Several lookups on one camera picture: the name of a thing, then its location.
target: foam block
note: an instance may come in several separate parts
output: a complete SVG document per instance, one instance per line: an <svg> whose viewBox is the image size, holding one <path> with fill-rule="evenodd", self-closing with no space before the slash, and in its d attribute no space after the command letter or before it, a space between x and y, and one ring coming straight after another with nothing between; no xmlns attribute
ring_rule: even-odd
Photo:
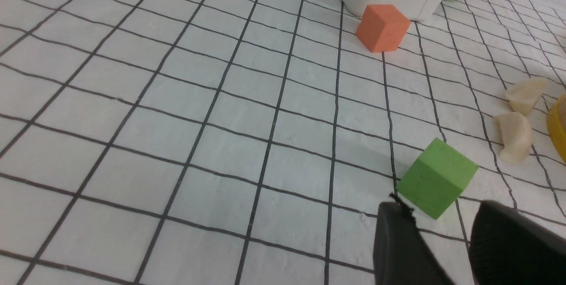
<svg viewBox="0 0 566 285"><path fill-rule="evenodd" d="M397 191L438 219L470 183L478 166L439 138L409 168Z"/></svg>
<svg viewBox="0 0 566 285"><path fill-rule="evenodd" d="M356 36L372 53L396 50L411 21L393 5L368 5Z"/></svg>

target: table surface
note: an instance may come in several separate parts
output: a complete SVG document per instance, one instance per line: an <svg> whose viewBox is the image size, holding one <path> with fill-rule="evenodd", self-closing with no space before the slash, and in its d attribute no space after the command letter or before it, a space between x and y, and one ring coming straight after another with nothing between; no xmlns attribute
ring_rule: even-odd
<svg viewBox="0 0 566 285"><path fill-rule="evenodd" d="M481 200L566 236L561 10L449 1L371 54L340 0L0 9L2 284L373 284L378 205L433 138L480 166L438 220L415 212L457 284ZM534 146L505 164L493 116L534 76Z"/></svg>

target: beige food item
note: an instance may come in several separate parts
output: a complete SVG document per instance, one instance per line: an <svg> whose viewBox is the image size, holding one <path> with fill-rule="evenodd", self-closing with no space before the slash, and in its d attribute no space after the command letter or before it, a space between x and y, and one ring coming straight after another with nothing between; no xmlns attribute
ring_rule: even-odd
<svg viewBox="0 0 566 285"><path fill-rule="evenodd" d="M505 92L511 108L524 116L527 116L542 96L548 80L543 77L530 78L516 84Z"/></svg>
<svg viewBox="0 0 566 285"><path fill-rule="evenodd" d="M520 163L529 156L534 136L529 120L520 113L508 113L495 117L503 138L503 150L499 158L507 163Z"/></svg>

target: black grid line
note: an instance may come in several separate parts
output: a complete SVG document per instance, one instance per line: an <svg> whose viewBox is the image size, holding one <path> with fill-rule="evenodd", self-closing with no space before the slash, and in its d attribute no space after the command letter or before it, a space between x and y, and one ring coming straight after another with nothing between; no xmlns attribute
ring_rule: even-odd
<svg viewBox="0 0 566 285"><path fill-rule="evenodd" d="M426 77L427 77L428 91L430 92L430 98L431 98L431 101L432 101L432 108L433 108L433 111L434 111L434 117L435 117L435 120L436 120L436 125L437 125L437 127L438 127L438 130L440 131L440 135L442 136L443 142L446 143L446 135L444 135L444 131L442 131L442 127L440 126L440 119L438 118L438 111L437 111L437 109L436 109L436 102L435 102L435 100L434 100L434 95L433 95L433 93L432 93L432 85L431 85L431 83L430 83L430 75L429 75L429 73L428 73L428 67L427 67L427 64L426 64L426 57L425 57L425 54L424 54L425 51L423 50L423 46L422 46L422 42L421 42L421 33L420 33L420 31L419 31L419 25L418 25L417 22L415 22L415 29L417 30L417 35L418 35L418 37L419 37L419 48L421 49L421 53L422 53L424 73L426 74ZM462 213L461 213L461 211L460 211L460 209L459 209L458 199L455 200L455 206L456 206L456 211L458 212L458 219L459 219L459 221L460 221L460 226L461 226L461 229L462 229L463 239L464 239L464 241L465 241L465 243L466 243L467 250L469 251L469 250L470 250L470 246L469 246L469 242L468 242L468 240L467 240L466 229L465 229L464 224L463 224Z"/></svg>
<svg viewBox="0 0 566 285"><path fill-rule="evenodd" d="M330 164L330 178L328 183L328 218L326 225L326 247L324 255L324 285L330 283L330 246L332 238L332 201L334 197L334 168L336 166L336 128L338 124L338 90L340 89L340 49L342 46L342 25L344 22L344 3L340 13L340 32L338 35L338 56L336 58L336 87L334 94L334 122L332 123L332 160Z"/></svg>
<svg viewBox="0 0 566 285"><path fill-rule="evenodd" d="M139 0L138 4L136 6L139 6L141 3L143 3L144 0ZM119 25L121 25L123 22L125 22L125 20L127 19L127 17L129 17L129 15L131 15L134 11L135 11L136 7L132 8L129 13L127 13L127 15L125 15L125 17L123 17L123 19L119 22L119 24L117 25L117 27ZM99 43L99 45L95 48L95 52L97 52L102 45L105 43L105 41L107 41L107 39L116 31L116 29L113 29L110 33L108 33L108 35ZM168 55L171 53L172 48L166 53L166 55L164 56L164 58L162 59L161 63L160 63L160 67L159 69L161 69L161 66L164 64L164 61L166 60L166 58L168 57ZM51 104L51 102L53 102L55 100L55 98L63 91L63 89L65 88L66 85L68 85L73 79L74 77L76 77L76 75L83 69L83 67L90 61L90 59L93 57L93 55L89 55L89 57L87 57L87 59L83 62L83 64L79 67L79 69L77 69L75 71L75 73L73 73L73 75L65 82L65 85L63 85L62 87L59 88L59 91L55 93L55 95L53 95L53 97L51 97L51 99L42 107L42 109L34 116L34 118L32 119L33 121L35 121L38 116L40 116L46 109L47 107ZM144 88L144 90L142 91L139 99L136 101L136 103L139 103L139 101L141 100L141 98L143 97L143 95L145 94L145 92L147 91L147 89L149 88L150 84L152 83L152 81L155 79L156 74L153 74L152 78L149 80L148 84L146 85L146 87ZM105 157L106 153L108 152L108 150L110 149L110 144L113 143L115 141L115 139L117 138L120 130L122 129L122 127L124 126L124 124L126 123L126 121L128 120L129 116L131 116L131 114L133 113L134 109L135 109L135 105L130 109L130 111L128 112L128 114L126 115L126 117L124 118L124 120L122 120L122 123L120 124L118 130L115 132L115 134L112 136L111 140L109 141L109 144L105 146L105 149L103 150L101 156L99 156L99 158L97 159L97 161L95 162L93 168L91 168L91 171L89 172L89 174L87 174L87 177L83 180L81 186L79 187L79 189L77 190L77 194L81 194L84 190L84 188L87 186L87 183L89 182L90 178L92 177L93 173L95 172L95 170L97 169L97 167L99 166L99 164L101 163L102 159ZM0 158L2 156L4 156L4 154L6 153L6 151L8 151L8 149L23 135L24 132L26 132L28 130L28 128L30 128L31 123L27 123L26 127L24 127L22 129L22 131L20 131L20 133L16 136L16 138L14 138L10 144L8 144L8 146L6 146L6 148L4 150L2 150L2 152L0 152ZM50 241L53 239L53 237L55 236L55 233L57 233L57 231L59 230L59 228L61 227L61 225L63 224L63 221L65 220L65 218L67 217L67 215L69 214L69 212L71 211L71 209L73 208L74 204L77 201L77 197L73 197L73 199L71 200L71 202L69 202L69 204L67 205L67 207L65 208L65 210L63 211L63 214L61 215L61 217L59 218L59 220L57 221L57 223L55 224L55 226L53 227L53 229L51 230L51 232L49 233L48 237L45 239L45 241L42 243L42 245L40 246L40 249L37 251L36 255L34 256L34 260L30 263L30 265L28 266L28 268L26 269L26 271L23 273L22 277L20 278L20 280L18 281L18 284L23 284L27 277L30 275L31 271L34 269L37 261L39 260L39 258L41 257L41 255L43 254L43 252L45 251L45 249L47 248L47 246L49 245Z"/></svg>
<svg viewBox="0 0 566 285"><path fill-rule="evenodd" d="M283 73L283 80L281 81L281 88L279 90L279 97L277 99L277 106L275 107L275 113L273 114L273 122L271 125L271 130L269 132L269 140L267 142L267 147L265 148L265 155L263 157L263 164L261 165L261 172L259 174L259 183L263 183L265 178L265 170L267 168L267 162L269 159L269 152L271 150L271 145L273 144L273 136L275 134L275 126L277 125L277 117L279 116L279 111L281 109L281 101L283 101L283 92L285 91L285 83L287 81L287 74L289 73L289 65L291 64L291 55L293 53L293 47L295 46L295 40L297 38L297 31L299 30L299 21L300 21L300 14L303 10L303 3L305 0L301 0L301 4L299 5L299 11L297 13L297 21L295 21L295 31L293 33L293 37L291 39L291 45L289 46L289 54L287 55L287 63L285 65L285 71ZM259 197L261 193L261 187L258 186L255 192L255 196L253 198L253 205L251 214L249 215L249 224L246 231L246 238L244 240L244 245L242 248L242 255L238 264L238 271L236 273L236 279L234 281L235 285L239 285L242 281L242 274L244 269L244 264L246 263L246 255L247 250L249 247L249 239L251 239L251 231L253 229L253 222L255 221L255 214L257 212L257 206L259 203Z"/></svg>
<svg viewBox="0 0 566 285"><path fill-rule="evenodd" d="M102 58L105 58L105 59L109 59L109 60L112 60L112 61L117 61L117 62L120 62L120 63L125 63L125 62L118 61L118 60L115 60L115 59L111 59L111 58L108 58L108 57L105 57L105 56L101 56L101 55L97 55L97 56L102 57ZM144 67L140 67L140 66L137 66L137 65L131 65L131 64L129 64L129 63L125 63L125 64L130 65L130 66L133 66L133 67L136 67L136 68L139 68L139 69L145 69ZM58 83L58 84L62 84L62 85L64 84L64 83L61 83L60 81L55 81L55 80L53 80L53 79L49 79L49 78L46 78L46 77L39 77L39 76L37 76L37 75L33 75L33 74L29 74L29 73L23 73L22 71L19 71L19 70L17 70L17 69L14 69L13 67L10 67L10 66L8 66L8 65L6 65L6 64L4 64L4 63L0 63L0 65L2 65L2 66L4 66L4 67L7 67L7 68L9 68L9 69L11 69L11 70L13 70L13 71L16 71L17 73L21 73L21 74L23 74L23 75L29 76L29 77L37 77L37 78L40 78L40 79L44 79L44 80L46 80L46 81L52 81L52 82L54 82L54 83ZM190 81L186 81L186 80L183 80L183 79L178 79L178 78L176 78L176 77L169 76L169 75L167 75L167 74L165 74L165 73L156 72L156 71L153 71L153 70L151 70L151 69L145 69L145 70L150 71L150 72L152 72L152 73L157 73L158 75L162 75L162 76L164 76L164 77L168 77L168 78L174 79L174 80L176 80L176 81L180 81L180 82L183 82L183 83L189 83L189 84L196 85L196 86L198 86L198 87L202 87L202 88L206 88L206 89L215 90L215 88L213 88L213 87L205 87L205 86L202 86L202 85L200 85L200 84L192 83L192 82L190 82ZM259 73L266 73L266 74L269 74L269 75L272 75L272 76L275 76L275 77L279 77L279 76L277 76L277 75L273 75L273 74L271 74L271 73L259 71L259 70L257 70L257 69L254 69L254 71L257 71L257 72L259 72ZM306 87L310 87L310 88L313 88L313 89L318 90L318 91L326 92L326 91L324 91L323 89L318 89L318 88L315 88L315 87L313 87L313 86L311 86L311 85L307 85L307 84L300 83L299 81L294 81L294 82L299 83L299 84L302 84L302 85L305 85ZM91 93L91 94L93 94L93 95L103 96L103 97L106 97L106 98L109 98L109 99L120 100L121 102L123 102L123 103L125 103L125 104L133 105L133 103L127 102L127 101L125 101L125 100L122 100L122 99L119 99L119 98L110 97L110 96L107 96L107 95L105 95L105 94L101 94L101 93L89 91L89 90L82 89L82 88L79 88L79 87L75 87L75 86L73 86L73 85L68 85L67 87L73 88L73 89L77 89L77 90L79 90L79 91ZM399 90L404 91L404 89L399 88L399 87L392 87L392 86L388 86L388 87L391 87L391 88L395 88L395 89L399 89ZM228 94L228 95L231 95L231 96L233 96L233 97L238 97L238 98L241 98L241 99L244 99L244 100L253 101L253 100L251 100L251 99L247 99L246 97L242 97L242 96L239 96L239 95L235 95L235 94L233 94L233 93L230 93L230 92L227 92L227 91L224 91L224 90L221 90L221 92L224 92L224 93L226 93L226 94ZM382 108L382 107L380 107L380 106L374 106L374 105L368 104L368 103L366 103L366 102L357 101L357 100L355 100L355 99L351 99L351 98L348 98L348 97L345 97L345 96L339 96L339 97L342 98L342 99L349 100L349 101L358 102L359 104L363 104L363 105L366 105L366 106L370 106L370 107L373 107L373 108L376 108L376 109L386 110L386 108ZM468 106L462 106L462 105L458 105L458 104L454 104L454 103L450 103L450 102L446 102L446 101L440 101L440 100L436 100L436 101L437 101L437 102L442 102L442 103L444 103L444 104L449 104L449 105L454 105L454 106L461 106L461 107L463 107L463 108L467 108L467 109L474 110L474 111L479 111L479 110L477 110L477 109L473 109L473 108L468 107ZM263 102L259 102L259 101L253 101L253 102L256 102L256 103L261 104L261 105L263 105L263 106L275 108L274 106L265 104L265 103L263 103ZM152 109L152 110L158 111L158 112L160 112L160 113L167 114L167 115L172 116L172 117L180 118L179 116L172 115L172 114L166 113L166 112L161 111L161 110L156 110L156 109ZM286 111L286 112L289 112L289 113L292 113L292 114L297 114L297 115L299 115L299 116L303 116L303 117L306 117L306 118L309 118L309 119L317 120L317 121L319 121L319 122L328 123L328 122L325 121L325 120L313 118L313 117L310 117L310 116L305 116L305 115L302 115L302 114L299 114L299 113L296 113L296 112L292 112L292 111L290 111L290 110L285 110L285 109L283 109L283 111ZM432 123L432 122L430 122L430 121L428 121L428 120L419 119L419 118L417 118L417 117L413 117L413 116L410 116L410 115L407 115L407 114L403 114L403 113L400 113L400 112L394 112L394 111L392 111L392 112L393 112L393 113L396 113L396 114L399 114L399 115L401 115L401 116L405 116L405 117L412 118L412 119L415 119L415 120L420 120L420 121L426 122L426 123L428 123L428 124L434 124L434 123ZM490 116L489 114L486 114L486 113L483 113L483 112L481 112L481 113L484 114L484 115L486 115L486 116L488 116L488 117L492 117L492 116ZM355 130L352 130L352 129L350 129L350 128L346 128L346 127L343 127L343 126L340 126L340 125L338 125L338 127L345 128L345 129L350 130L350 131L355 131ZM464 136L470 136L470 137L473 137L473 138L476 138L476 139L479 139L479 140L490 141L490 142L493 143L493 144L501 145L501 143L499 143L499 142L493 142L493 141L491 141L491 140L487 140L487 139L485 139L485 138L473 136L473 135L470 135L470 134L467 134L467 133L464 133L464 132L456 131L456 130L453 130L453 129L451 129L451 128L442 127L442 129L450 130L450 131L452 131L452 132L455 132L455 133L458 133L458 134L461 134L461 135L464 135ZM538 131L538 130L535 130L535 131L538 132L538 133L540 133L540 134L543 134L543 135L545 135L545 136L548 136L548 134L546 134L546 133L544 133L544 132L541 132L541 131ZM362 134L367 135L367 136L374 136L374 135L367 134L367 133L364 133L364 132L362 132ZM387 140L387 138L384 138L384 137L380 137L380 136L375 136L375 137L376 137L376 138L383 139L383 140Z"/></svg>
<svg viewBox="0 0 566 285"><path fill-rule="evenodd" d="M448 19L447 19L446 9L444 9L444 4L441 4L441 7L442 7L442 11L444 12L444 17L446 18L446 25L447 25L448 31L449 31L449 33L450 33L450 35L451 35L452 43L454 44L454 47L456 47L456 55L457 55L457 57L458 57L458 59L459 59L459 61L460 61L460 64L461 64L461 66L462 66L462 69L464 70L464 73L465 73L465 75L466 75L467 83L468 83L469 88L470 88L470 90L471 90L471 94L474 96L475 105L477 106L478 110L480 110L480 109L479 109L479 104L478 104L478 98L477 98L477 96L475 95L475 92L474 92L473 88L471 87L471 81L470 81L470 77L469 77L469 75L468 75L468 73L467 73L467 69L466 69L466 67L464 66L463 61L462 61L462 59L461 59L461 57L460 57L460 55L459 55L459 51L458 51L458 49L457 49L458 47L456 46L456 42L455 42L455 40L454 40L454 36L451 34L450 23L449 23L449 21L448 21ZM489 136L487 135L486 122L485 122L485 120L483 119L483 116L482 116L481 114L479 115L479 117L480 117L481 120L482 120L483 134L484 134L485 138L489 138ZM515 209L517 209L517 201L515 200L515 197L513 196L512 192L511 192L511 186L509 186L507 180L505 180L505 177L503 176L503 174L501 174L501 170L499 169L499 166L497 165L497 155L496 155L495 152L493 151L493 146L492 146L492 144L491 144L490 141L488 141L487 144L489 145L489 148L490 148L490 150L491 150L491 154L493 154L493 162L495 163L495 168L497 169L497 172L501 175L501 179L503 180L503 182L504 182L505 185L507 186L507 189L509 190L509 196L511 196L511 199L513 200L513 207L514 207Z"/></svg>
<svg viewBox="0 0 566 285"><path fill-rule="evenodd" d="M191 162L191 160L192 160L192 157L193 157L194 154L195 154L196 147L198 146L198 143L200 142L200 138L202 138L202 134L203 134L203 132L204 132L204 128L206 127L206 123L208 122L208 119L210 118L210 115L212 114L212 110L213 110L213 108L214 108L214 105L215 105L215 103L216 103L216 101L217 101L217 99L218 99L218 96L220 95L220 89L221 89L222 86L224 85L224 81L226 80L226 76L227 76L228 71L229 71L230 66L231 66L230 64L232 63L232 61L234 61L234 58L235 58L235 56L236 56L236 53L237 53L237 51L238 51L238 49L239 49L239 45L241 45L242 39L243 39L243 37L244 37L244 34L246 33L247 26L249 25L249 20L251 19L251 16L253 15L253 11L254 11L254 9L255 9L255 7L256 7L256 5L257 5L257 1L258 1L258 0L256 0L256 1L254 2L251 11L249 11L249 18L247 19L247 21L246 21L246 23L245 23L245 25L244 25L244 27L243 27L243 29L242 29L242 33L241 33L241 35L240 35L240 39L238 40L238 43L236 44L236 46L235 46L235 48L234 48L234 51L233 51L233 53L232 53L232 57L230 58L230 62L228 63L228 65L226 66L226 69L224 70L224 73L222 74L222 79L220 80L220 83L218 84L218 90L217 90L216 93L214 94L214 98L213 98L213 100L212 100L212 102L211 102L211 104L210 104L210 107L209 107L209 109L208 109L207 115L206 115L206 117L204 118L203 125L200 127L199 133L198 133L198 135L196 136L196 140L195 140L195 142L194 142L194 144L193 144L192 150L190 151L190 154L189 154L189 156L188 156L188 158L187 158L187 160L186 160L186 162L185 162L185 164L184 164L183 170L182 170L182 172L181 172L181 174L180 174L180 176L179 176L179 178L178 178L178 180L177 180L177 183L176 183L176 185L175 185L175 188L173 189L173 192L172 192L172 194L171 194L171 196L170 196L170 198L169 198L169 200L168 200L168 202L167 202L167 205L166 205L165 210L164 210L164 212L163 212L162 218L160 219L159 224L157 225L156 231L155 231L155 233L154 233L154 235L153 235L153 237L152 237L152 239L151 239L151 241L150 241L150 243L149 243L149 247L148 247L147 252L146 252L146 254L145 254L145 256L144 256L144 259L143 259L143 261L142 261L142 263L141 263L141 266L140 266L140 268L139 268L139 270L138 270L138 274L136 275L136 278L135 278L135 280L134 280L134 283L139 283L140 279L142 278L142 275L143 275L144 270L145 270L145 268L146 268L146 266L147 266L147 263L148 263L149 258L150 258L150 256L151 256L151 253L152 253L152 251L153 251L153 248L154 248L154 246L155 246L155 244L156 244L156 242L157 242L157 238L159 237L159 234L160 234L160 232L161 232L161 229L162 229L162 227L163 227L163 225L164 225L165 218L168 216L168 212L169 212L169 210L171 209L172 203L173 203L173 201L174 201L174 199L175 199L175 196L176 196L176 193L179 191L180 185L182 184L182 181L183 181L184 176L185 176L185 174L186 174L186 171L187 171L187 169L188 169L188 165L190 164L190 162Z"/></svg>
<svg viewBox="0 0 566 285"><path fill-rule="evenodd" d="M385 53L382 53L382 62L383 62L383 89L384 89L384 95L386 98L386 111L387 111L387 119L389 122L389 142L390 142L390 154L391 154L391 175L393 177L393 193L395 196L398 195L397 192L397 171L395 169L395 149L393 146L394 140L393 140L393 120L391 118L391 108L390 108L390 100L389 100L389 96L388 96L388 85L387 85L387 63L386 63L386 55Z"/></svg>
<svg viewBox="0 0 566 285"><path fill-rule="evenodd" d="M465 13L465 14L467 14L467 15L470 15L470 13L468 13L468 12L466 12L466 11L463 11L463 10L461 10L461 9L459 9L459 8L455 8L455 7L450 6L450 5L447 5L447 4L444 4L444 5L445 5L445 7L447 7L447 8L455 9L455 10L457 10L457 11L461 11L462 13ZM485 19L486 21L489 21L489 22L491 22L491 23L499 24L499 23L493 21L492 19L488 19L487 17L481 16L481 15L477 15L477 14L476 14L476 17L479 17L479 18L481 18L481 19ZM525 36L528 36L528 37L532 37L531 35L526 34L526 33L522 32L522 31L518 31L518 30L516 30L516 29L513 29L512 27L507 27L507 28L510 29L511 31L515 31L516 33L520 33L520 34L522 34L522 35L525 35ZM563 47L560 46L560 45L556 45L556 44L550 43L550 42L548 42L548 41L544 41L544 42L549 43L549 44L551 44L551 45L554 45L554 46L556 46L556 47L563 48Z"/></svg>
<svg viewBox="0 0 566 285"><path fill-rule="evenodd" d="M509 1L509 3L511 3L511 6L513 7L513 9L515 9L515 6L513 6L513 3L511 1ZM511 45L513 46L513 48L515 49L515 52L517 53L517 56L519 57L521 63L523 64L523 66L525 67L525 71L526 73L529 75L530 77L530 73L529 70L527 69L527 66L525 65L525 62L523 61L522 57L519 55L519 52L517 51L517 48L515 47L515 44L513 43L513 41L511 41ZM562 79L560 79L560 76L558 75L558 73L554 70L554 73L557 75L558 79L562 82ZM538 162L538 164L540 165L540 167L542 168L542 170L544 171L544 175L546 177L546 182L548 183L548 186L550 187L550 190L552 191L552 194L554 195L554 201L556 203L556 206L558 206L558 209L560 209L560 212L562 212L562 215L566 217L566 214L564 214L564 210L562 209L562 207L560 206L560 202L558 201L558 196L556 195L556 191L554 190L553 186L552 186L552 182L550 181L550 177L548 176L548 171L546 170L546 168L544 167L544 165L542 164L542 162L540 161L540 156L538 156L538 153L536 152L536 148L534 145L531 146L532 152L534 153L534 156Z"/></svg>

